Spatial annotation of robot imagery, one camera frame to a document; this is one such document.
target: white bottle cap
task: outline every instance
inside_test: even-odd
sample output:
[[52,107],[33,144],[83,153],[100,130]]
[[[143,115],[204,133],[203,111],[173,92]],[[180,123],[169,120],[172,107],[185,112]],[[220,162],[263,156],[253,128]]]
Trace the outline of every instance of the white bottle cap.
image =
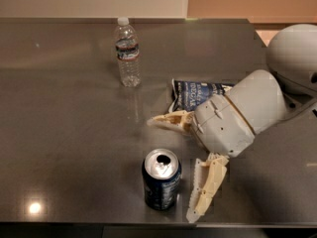
[[129,19],[126,17],[118,18],[118,25],[119,26],[128,26],[129,25]]

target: water bottle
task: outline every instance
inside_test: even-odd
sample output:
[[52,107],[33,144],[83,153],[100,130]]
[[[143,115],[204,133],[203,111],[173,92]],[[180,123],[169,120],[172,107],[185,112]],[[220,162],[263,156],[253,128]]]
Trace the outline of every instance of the water bottle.
[[140,51],[136,31],[129,24],[128,18],[118,19],[115,42],[121,81],[125,86],[135,87],[141,83]]

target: orange wall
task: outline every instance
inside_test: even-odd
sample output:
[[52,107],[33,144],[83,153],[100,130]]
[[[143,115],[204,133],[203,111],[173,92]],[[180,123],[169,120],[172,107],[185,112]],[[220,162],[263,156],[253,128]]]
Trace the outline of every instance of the orange wall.
[[252,23],[317,23],[317,0],[189,0],[188,17]]

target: can top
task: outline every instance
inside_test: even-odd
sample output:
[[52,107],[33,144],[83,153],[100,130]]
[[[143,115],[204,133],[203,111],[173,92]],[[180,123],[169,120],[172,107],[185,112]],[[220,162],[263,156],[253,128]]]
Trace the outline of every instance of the can top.
[[145,168],[154,179],[170,179],[178,170],[178,158],[170,150],[156,149],[147,155]]

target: can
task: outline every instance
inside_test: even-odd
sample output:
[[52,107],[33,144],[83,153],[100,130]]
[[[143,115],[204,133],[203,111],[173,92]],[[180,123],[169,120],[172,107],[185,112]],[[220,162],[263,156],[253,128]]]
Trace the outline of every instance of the can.
[[143,161],[145,201],[156,210],[166,210],[176,202],[181,176],[177,156],[167,149],[151,151]]

